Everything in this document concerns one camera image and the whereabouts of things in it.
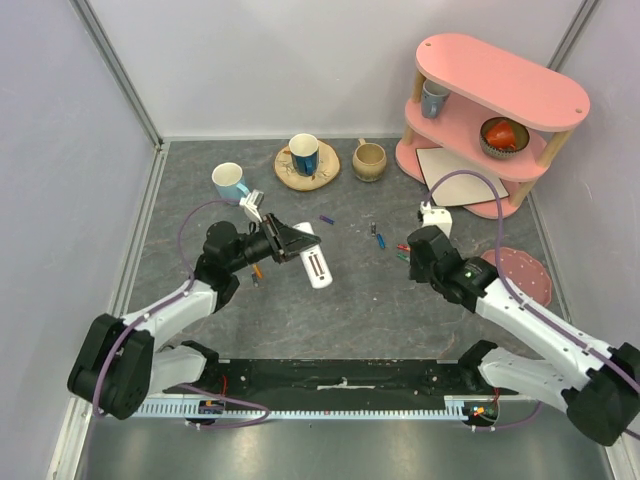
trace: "beige ceramic mug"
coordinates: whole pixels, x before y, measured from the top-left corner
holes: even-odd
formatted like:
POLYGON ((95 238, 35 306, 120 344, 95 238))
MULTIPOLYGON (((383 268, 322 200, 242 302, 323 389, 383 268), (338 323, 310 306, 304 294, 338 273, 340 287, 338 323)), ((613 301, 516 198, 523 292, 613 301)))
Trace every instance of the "beige ceramic mug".
POLYGON ((358 148, 353 153, 353 170, 363 182, 375 182, 382 177, 387 167, 387 154, 380 145, 367 143, 359 138, 358 148))

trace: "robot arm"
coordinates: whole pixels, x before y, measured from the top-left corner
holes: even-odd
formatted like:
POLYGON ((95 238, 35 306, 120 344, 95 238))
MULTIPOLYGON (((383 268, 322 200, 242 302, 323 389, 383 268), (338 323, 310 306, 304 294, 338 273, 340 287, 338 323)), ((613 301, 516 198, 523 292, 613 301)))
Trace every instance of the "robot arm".
POLYGON ((465 354, 465 360, 480 359, 475 366, 489 385, 521 392, 566 412, 583 434, 602 445, 617 440, 640 411, 640 399, 590 351, 596 350, 638 379, 640 352, 635 347, 625 343, 612 348, 567 324, 509 282, 524 299, 524 304, 518 302, 493 265, 479 257, 461 258, 437 226, 423 226, 407 240, 412 280, 430 283, 447 301, 500 325, 545 359, 526 359, 481 341, 465 354), (544 314, 548 322, 529 308, 544 314), (576 345, 562 331, 579 338, 586 347, 576 345))
POLYGON ((208 361, 215 364, 217 354, 193 341, 171 351, 156 350, 188 325, 224 307, 239 286, 234 274, 238 270, 267 257, 285 263, 314 247, 319 252, 320 238, 312 231, 289 227, 270 213, 261 216, 262 197, 262 192, 254 191, 240 202, 252 220, 248 234, 238 233, 229 222, 209 227, 193 279, 138 312, 122 318, 103 314, 93 321, 67 381, 72 393, 92 400, 108 352, 141 318, 144 321, 126 337, 103 382, 99 406, 106 413, 125 419, 148 394, 195 382, 208 361))

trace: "blue and white mug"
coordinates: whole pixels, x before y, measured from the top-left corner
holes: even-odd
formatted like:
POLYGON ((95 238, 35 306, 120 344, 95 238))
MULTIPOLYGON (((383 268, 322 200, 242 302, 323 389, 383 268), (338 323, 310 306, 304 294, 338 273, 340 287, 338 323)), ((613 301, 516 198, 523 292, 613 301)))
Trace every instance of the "blue and white mug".
POLYGON ((237 163, 221 163, 213 169, 211 180, 224 199, 240 201, 250 193, 244 181, 242 167, 237 163))
POLYGON ((433 80, 425 80, 422 84, 422 116, 436 118, 444 108, 451 91, 433 80))
POLYGON ((293 168, 303 177, 310 177, 318 168, 318 139, 308 133, 299 133, 289 140, 293 168))

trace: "pink shelf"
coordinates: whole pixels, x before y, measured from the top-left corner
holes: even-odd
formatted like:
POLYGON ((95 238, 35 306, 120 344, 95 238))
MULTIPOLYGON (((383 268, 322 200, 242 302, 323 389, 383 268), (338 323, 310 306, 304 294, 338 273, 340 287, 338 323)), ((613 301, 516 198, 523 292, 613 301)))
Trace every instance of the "pink shelf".
POLYGON ((532 130, 529 130, 529 146, 513 158, 496 160, 482 151, 480 127, 485 120, 495 116, 495 112, 455 93, 450 95, 435 119, 422 116, 420 103, 409 100, 405 106, 407 123, 415 132, 504 180, 528 182, 544 174, 547 169, 539 166, 536 158, 542 153, 546 142, 532 130))
POLYGON ((427 38, 416 51, 416 66, 425 77, 537 130, 571 130, 589 113, 589 96, 572 79, 469 35, 427 38))
MULTIPOLYGON (((518 187, 520 186, 517 182, 508 182, 506 180, 502 181, 504 188, 509 192, 509 194, 514 193, 518 187)), ((505 197, 500 200, 502 205, 502 214, 504 217, 508 217, 512 215, 518 210, 520 207, 514 207, 509 203, 509 197, 505 197)), ((473 205, 465 205, 464 208, 469 210, 470 212, 475 213, 479 217, 489 218, 491 220, 495 220, 498 218, 498 207, 495 201, 491 202, 483 202, 483 203, 474 203, 473 205)))
POLYGON ((416 149, 438 147, 439 145, 431 140, 414 134, 411 145, 405 145, 402 141, 398 142, 398 145, 396 145, 396 162, 398 163, 400 170, 410 177, 415 178, 420 183, 424 183, 420 164, 418 163, 418 154, 416 153, 416 149))
MULTIPOLYGON (((404 143, 402 143, 402 141, 398 142, 398 145, 396 145, 396 162, 404 173, 406 173, 410 177, 415 178, 419 182, 424 183, 422 172, 420 171, 420 165, 418 164, 418 154, 416 153, 416 149, 438 147, 439 145, 432 142, 431 140, 424 138, 418 134, 414 134, 413 142, 410 145, 405 145, 404 143)), ((506 188, 507 192, 509 192, 510 194, 515 192, 519 186, 517 182, 509 182, 503 180, 502 183, 504 184, 504 188, 506 188)), ((502 211, 505 217, 508 217, 517 210, 516 207, 513 207, 509 203, 509 197, 503 198, 501 200, 501 204, 502 211)), ((498 207, 496 206, 496 202, 484 202, 476 203, 473 205, 465 205, 464 208, 480 217, 490 219, 498 218, 498 207)))

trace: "pink round mat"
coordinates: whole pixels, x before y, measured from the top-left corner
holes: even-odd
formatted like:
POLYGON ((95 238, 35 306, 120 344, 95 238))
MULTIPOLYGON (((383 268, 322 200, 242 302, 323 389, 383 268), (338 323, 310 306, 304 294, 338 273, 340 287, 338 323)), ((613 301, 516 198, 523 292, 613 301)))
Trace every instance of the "pink round mat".
MULTIPOLYGON (((495 265, 495 250, 487 250, 482 258, 495 265)), ((551 277, 538 260, 527 252, 509 247, 500 247, 500 260, 502 270, 520 290, 540 305, 546 307, 551 303, 551 277)))

